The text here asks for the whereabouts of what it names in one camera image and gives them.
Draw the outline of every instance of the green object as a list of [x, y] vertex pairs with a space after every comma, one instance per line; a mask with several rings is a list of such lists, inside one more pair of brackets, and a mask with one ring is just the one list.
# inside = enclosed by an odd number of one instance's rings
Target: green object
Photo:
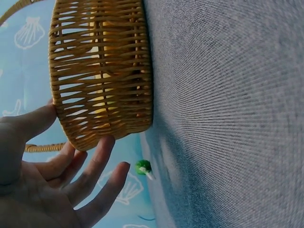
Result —
[[135, 165], [135, 170], [139, 175], [146, 175], [149, 179], [153, 180], [153, 176], [150, 174], [152, 171], [151, 164], [147, 160], [140, 160]]

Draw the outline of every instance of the shell print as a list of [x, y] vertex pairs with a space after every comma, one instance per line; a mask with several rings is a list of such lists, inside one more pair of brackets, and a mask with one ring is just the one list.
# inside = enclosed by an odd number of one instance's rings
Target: shell print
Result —
[[[105, 181], [108, 180], [108, 177], [112, 174], [112, 171], [103, 175], [99, 181], [98, 185], [102, 188], [105, 185]], [[133, 176], [131, 173], [128, 173], [127, 180], [123, 190], [120, 192], [116, 201], [129, 205], [130, 200], [137, 196], [143, 191], [143, 184], [138, 180], [137, 177]]]
[[124, 225], [123, 228], [149, 228], [145, 225], [133, 225], [133, 224], [129, 224], [129, 225]]
[[15, 45], [23, 50], [37, 44], [45, 35], [43, 27], [39, 24], [40, 17], [26, 18], [26, 24], [15, 34]]
[[3, 114], [3, 116], [16, 116], [16, 115], [20, 115], [20, 109], [21, 109], [21, 100], [18, 99], [16, 101], [15, 109], [12, 112], [4, 110], [2, 112], [2, 114]]

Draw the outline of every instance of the wicker basket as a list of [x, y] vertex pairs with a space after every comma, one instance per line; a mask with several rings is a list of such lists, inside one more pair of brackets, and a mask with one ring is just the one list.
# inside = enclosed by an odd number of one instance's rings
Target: wicker basket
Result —
[[[0, 25], [21, 8], [20, 0]], [[49, 32], [53, 102], [73, 146], [86, 151], [103, 135], [116, 139], [152, 122], [152, 77], [141, 0], [56, 0]], [[27, 145], [28, 152], [61, 144]]]

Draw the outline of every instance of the gray fabric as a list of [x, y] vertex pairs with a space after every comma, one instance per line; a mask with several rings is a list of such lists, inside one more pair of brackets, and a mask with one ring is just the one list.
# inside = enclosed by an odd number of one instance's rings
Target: gray fabric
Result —
[[145, 7], [158, 227], [304, 227], [304, 2]]

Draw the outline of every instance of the wicker handle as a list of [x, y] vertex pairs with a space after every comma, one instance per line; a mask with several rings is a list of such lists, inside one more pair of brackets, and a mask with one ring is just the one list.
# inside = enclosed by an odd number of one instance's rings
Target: wicker handle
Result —
[[[10, 18], [14, 13], [19, 11], [20, 9], [33, 4], [38, 1], [43, 0], [19, 0], [16, 2], [11, 8], [9, 8], [8, 11], [6, 11], [2, 17], [0, 17], [0, 26], [8, 19]], [[32, 144], [27, 144], [25, 146], [26, 152], [49, 152], [49, 151], [60, 151], [63, 147], [64, 143], [59, 144], [52, 144], [52, 145], [43, 145], [43, 146], [36, 146]]]
[[36, 146], [32, 144], [27, 144], [25, 146], [26, 152], [49, 152], [49, 151], [60, 151], [64, 143], [52, 144], [52, 145], [43, 145], [43, 146]]
[[14, 13], [19, 11], [20, 9], [33, 4], [38, 1], [43, 1], [43, 0], [19, 0], [16, 2], [11, 8], [9, 8], [8, 11], [6, 11], [2, 17], [0, 18], [0, 26], [8, 19], [10, 18]]

